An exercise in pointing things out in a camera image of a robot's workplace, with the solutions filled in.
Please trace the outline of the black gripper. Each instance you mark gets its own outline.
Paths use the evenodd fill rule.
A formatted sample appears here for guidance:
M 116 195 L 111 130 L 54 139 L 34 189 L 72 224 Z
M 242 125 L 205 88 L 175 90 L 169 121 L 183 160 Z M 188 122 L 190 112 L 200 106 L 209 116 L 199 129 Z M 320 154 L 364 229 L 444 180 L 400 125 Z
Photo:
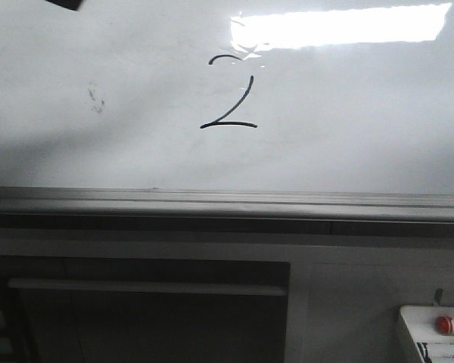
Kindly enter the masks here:
M 53 5 L 65 8 L 71 11 L 78 11 L 83 3 L 83 0 L 46 0 Z

